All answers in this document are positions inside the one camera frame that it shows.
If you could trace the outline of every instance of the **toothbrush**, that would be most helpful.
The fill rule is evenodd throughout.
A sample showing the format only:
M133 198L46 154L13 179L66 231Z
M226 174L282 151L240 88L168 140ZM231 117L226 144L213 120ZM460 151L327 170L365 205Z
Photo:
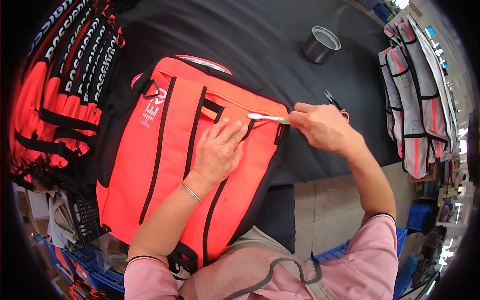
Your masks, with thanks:
M261 114L248 114L247 117L249 117L252 120L272 120L272 121L277 121L278 123L281 123L281 124L286 124L286 125L290 124L287 118L282 118L282 117L271 117L271 116L264 116Z

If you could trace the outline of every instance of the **white toothbrush head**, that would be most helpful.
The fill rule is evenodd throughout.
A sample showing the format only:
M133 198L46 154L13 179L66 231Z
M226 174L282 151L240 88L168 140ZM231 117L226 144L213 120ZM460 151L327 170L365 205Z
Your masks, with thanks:
M261 120L264 118L264 116L262 116L261 114L255 114L255 113L248 114L247 117L249 117L252 120Z

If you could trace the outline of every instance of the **hand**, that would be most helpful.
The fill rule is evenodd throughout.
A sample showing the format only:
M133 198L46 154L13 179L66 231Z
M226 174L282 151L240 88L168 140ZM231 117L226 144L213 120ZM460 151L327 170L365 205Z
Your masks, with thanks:
M245 142L242 138L247 133L248 125L236 121L227 126L228 122L229 119L225 118L202 133L195 149L195 162L185 184L188 185L187 180L193 180L209 192L237 169L243 157Z
M365 141L333 105L297 103L288 115L290 124L300 129L313 147L338 153L347 159L355 155Z

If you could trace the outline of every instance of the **tape roll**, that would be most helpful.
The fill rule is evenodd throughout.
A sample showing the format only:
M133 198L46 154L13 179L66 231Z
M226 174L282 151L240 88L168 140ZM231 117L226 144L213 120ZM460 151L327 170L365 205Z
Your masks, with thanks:
M303 53L314 63L323 64L341 47L340 40L330 30L315 26L303 45Z

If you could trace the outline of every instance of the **pink shirt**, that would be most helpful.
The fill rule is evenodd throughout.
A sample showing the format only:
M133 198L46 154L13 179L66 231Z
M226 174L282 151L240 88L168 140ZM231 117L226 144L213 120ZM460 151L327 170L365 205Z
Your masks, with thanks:
M324 283L339 300L391 300L398 270L395 221L389 215L370 218L355 234L344 257L320 264ZM126 300L178 297L177 282L169 269L153 258L130 262L123 281ZM271 300L312 299L305 285L281 268L276 268L272 280L255 294Z

